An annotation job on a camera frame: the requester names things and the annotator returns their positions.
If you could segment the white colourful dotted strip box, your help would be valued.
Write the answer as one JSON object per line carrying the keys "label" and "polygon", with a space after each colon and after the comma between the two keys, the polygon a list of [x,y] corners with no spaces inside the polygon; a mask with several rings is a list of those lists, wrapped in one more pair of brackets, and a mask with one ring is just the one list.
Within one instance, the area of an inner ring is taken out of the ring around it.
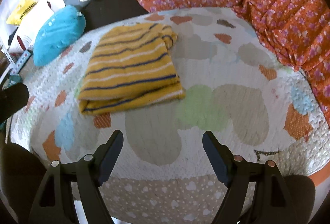
{"label": "white colourful dotted strip box", "polygon": [[15,66],[10,72],[10,75],[18,75],[18,73],[24,67],[24,65],[26,64],[26,62],[30,57],[31,57],[31,53],[28,50],[25,50],[16,61]]}

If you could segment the green remote control box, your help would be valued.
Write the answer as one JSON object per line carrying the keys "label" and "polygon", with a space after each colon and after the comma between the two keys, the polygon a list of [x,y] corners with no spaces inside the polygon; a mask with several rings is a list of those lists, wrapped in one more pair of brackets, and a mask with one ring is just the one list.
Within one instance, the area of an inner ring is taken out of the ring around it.
{"label": "green remote control box", "polygon": [[22,83],[23,79],[19,75],[10,75],[6,80],[3,85],[3,90],[17,84],[17,83]]}

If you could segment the yellow striped knit sweater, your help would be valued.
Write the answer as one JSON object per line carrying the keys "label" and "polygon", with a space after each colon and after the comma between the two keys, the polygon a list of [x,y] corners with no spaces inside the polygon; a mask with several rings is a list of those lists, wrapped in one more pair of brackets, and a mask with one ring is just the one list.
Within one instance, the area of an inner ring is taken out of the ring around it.
{"label": "yellow striped knit sweater", "polygon": [[81,114],[98,115],[183,99],[170,50],[171,26],[144,23],[105,33],[90,58],[78,95]]}

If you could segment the turquoise small pillow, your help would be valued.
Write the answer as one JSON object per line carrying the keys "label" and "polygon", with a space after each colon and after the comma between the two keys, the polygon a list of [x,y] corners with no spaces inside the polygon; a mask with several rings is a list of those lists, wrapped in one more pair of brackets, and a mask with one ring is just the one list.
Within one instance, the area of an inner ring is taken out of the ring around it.
{"label": "turquoise small pillow", "polygon": [[35,66],[45,66],[84,33],[86,19],[75,6],[56,11],[39,30],[33,47]]}

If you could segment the white yellow plastic bag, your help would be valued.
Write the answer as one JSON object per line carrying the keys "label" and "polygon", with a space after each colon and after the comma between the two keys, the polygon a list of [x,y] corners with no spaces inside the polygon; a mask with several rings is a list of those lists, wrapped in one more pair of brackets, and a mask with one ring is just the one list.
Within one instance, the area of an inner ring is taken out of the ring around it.
{"label": "white yellow plastic bag", "polygon": [[9,45],[9,53],[20,54],[25,50],[33,50],[39,30],[53,14],[49,1],[21,1],[6,21],[18,27]]}

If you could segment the white patchwork heart quilt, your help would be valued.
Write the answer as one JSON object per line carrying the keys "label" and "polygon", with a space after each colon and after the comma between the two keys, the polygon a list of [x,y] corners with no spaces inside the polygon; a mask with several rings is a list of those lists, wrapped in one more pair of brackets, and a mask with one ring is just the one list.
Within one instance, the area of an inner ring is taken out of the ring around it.
{"label": "white patchwork heart quilt", "polygon": [[110,214],[128,223],[212,221],[226,187],[203,149],[205,131],[249,162],[273,160],[283,175],[311,175],[329,162],[329,127],[304,74],[280,64],[246,21],[228,8],[191,8],[124,24],[145,22],[177,33],[171,56],[184,99],[80,114],[84,73],[108,25],[42,68],[27,63],[30,100],[8,123],[11,141],[46,164],[71,163],[120,130],[124,146],[100,192]]}

